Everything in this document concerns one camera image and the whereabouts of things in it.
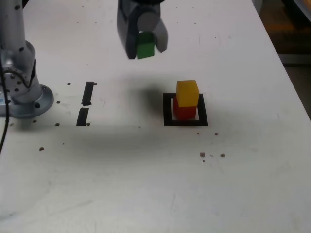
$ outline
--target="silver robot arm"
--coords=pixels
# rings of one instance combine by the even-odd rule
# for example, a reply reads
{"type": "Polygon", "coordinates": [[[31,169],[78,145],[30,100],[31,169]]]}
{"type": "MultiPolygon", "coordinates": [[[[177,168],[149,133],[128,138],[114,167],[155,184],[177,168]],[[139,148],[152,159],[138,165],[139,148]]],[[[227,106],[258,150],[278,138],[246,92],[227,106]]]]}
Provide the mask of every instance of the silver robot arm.
{"type": "MultiPolygon", "coordinates": [[[[140,32],[151,32],[158,50],[166,50],[168,33],[160,9],[163,1],[119,0],[118,32],[129,59],[136,58],[140,32]]],[[[43,114],[52,106],[54,98],[52,91],[38,81],[35,49],[25,40],[22,0],[0,0],[0,45],[10,116],[33,118],[43,114]]],[[[0,117],[4,117],[1,83],[0,89],[0,117]]]]}
{"type": "MultiPolygon", "coordinates": [[[[22,0],[0,0],[0,45],[10,116],[33,118],[46,112],[53,104],[53,94],[38,81],[35,49],[25,40],[22,0]]],[[[0,116],[5,116],[3,96],[0,116]]]]}

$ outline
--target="table surface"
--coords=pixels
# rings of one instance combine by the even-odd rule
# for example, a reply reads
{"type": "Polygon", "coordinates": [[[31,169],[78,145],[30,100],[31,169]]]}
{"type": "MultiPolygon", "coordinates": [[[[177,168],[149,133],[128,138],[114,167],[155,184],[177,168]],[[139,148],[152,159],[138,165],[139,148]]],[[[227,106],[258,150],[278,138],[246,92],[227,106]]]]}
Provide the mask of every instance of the table surface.
{"type": "Polygon", "coordinates": [[[38,77],[61,103],[10,120],[0,233],[310,232],[310,120],[251,1],[165,1],[168,50],[143,60],[125,56],[116,0],[28,4],[38,77]],[[163,126],[162,93],[190,79],[209,127],[163,126]]]}

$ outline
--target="black tape strip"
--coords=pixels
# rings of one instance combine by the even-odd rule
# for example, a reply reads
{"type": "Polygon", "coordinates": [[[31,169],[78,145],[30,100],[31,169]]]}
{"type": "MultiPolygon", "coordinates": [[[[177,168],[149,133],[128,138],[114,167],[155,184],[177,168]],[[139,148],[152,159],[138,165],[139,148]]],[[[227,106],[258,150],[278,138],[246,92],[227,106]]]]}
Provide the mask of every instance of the black tape strip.
{"type": "Polygon", "coordinates": [[[163,94],[164,126],[208,126],[203,94],[200,94],[199,96],[198,120],[172,120],[171,99],[174,99],[175,96],[176,96],[175,93],[163,94]]]}
{"type": "Polygon", "coordinates": [[[77,126],[86,126],[88,108],[81,108],[78,115],[77,126]]]}
{"type": "Polygon", "coordinates": [[[93,93],[93,87],[94,87],[94,82],[87,82],[86,87],[84,89],[84,94],[82,98],[82,105],[83,106],[90,106],[91,103],[91,98],[92,98],[92,93],[93,93]]]}

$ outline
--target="yellow cube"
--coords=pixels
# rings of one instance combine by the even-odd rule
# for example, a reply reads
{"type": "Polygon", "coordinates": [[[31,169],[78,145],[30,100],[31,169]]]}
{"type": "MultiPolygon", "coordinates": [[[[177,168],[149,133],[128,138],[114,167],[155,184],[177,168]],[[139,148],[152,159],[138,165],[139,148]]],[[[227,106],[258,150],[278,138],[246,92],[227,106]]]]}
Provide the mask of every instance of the yellow cube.
{"type": "Polygon", "coordinates": [[[178,81],[176,98],[179,107],[197,106],[200,91],[195,80],[178,81]]]}

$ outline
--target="red cube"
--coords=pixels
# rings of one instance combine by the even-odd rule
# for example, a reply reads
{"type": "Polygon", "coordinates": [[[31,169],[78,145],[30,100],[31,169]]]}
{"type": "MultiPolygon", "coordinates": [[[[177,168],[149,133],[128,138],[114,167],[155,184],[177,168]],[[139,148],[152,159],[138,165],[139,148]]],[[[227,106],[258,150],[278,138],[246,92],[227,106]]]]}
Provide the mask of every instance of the red cube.
{"type": "Polygon", "coordinates": [[[173,111],[177,120],[195,119],[197,106],[179,107],[177,98],[174,97],[173,111]]]}

